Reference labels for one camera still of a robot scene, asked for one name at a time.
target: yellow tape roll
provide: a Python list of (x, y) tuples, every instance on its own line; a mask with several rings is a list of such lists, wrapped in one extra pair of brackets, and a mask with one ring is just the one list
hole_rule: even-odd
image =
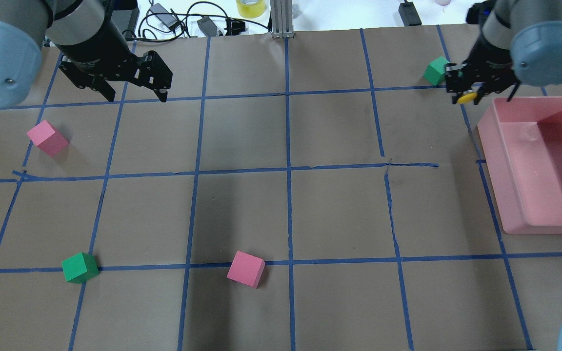
[(266, 10), (263, 0), (236, 0), (238, 12), (244, 18), (256, 18)]

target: pink bin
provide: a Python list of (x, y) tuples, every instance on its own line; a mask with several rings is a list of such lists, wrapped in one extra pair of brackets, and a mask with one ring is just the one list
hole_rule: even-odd
[(478, 131), (504, 231), (562, 234), (562, 97), (494, 98)]

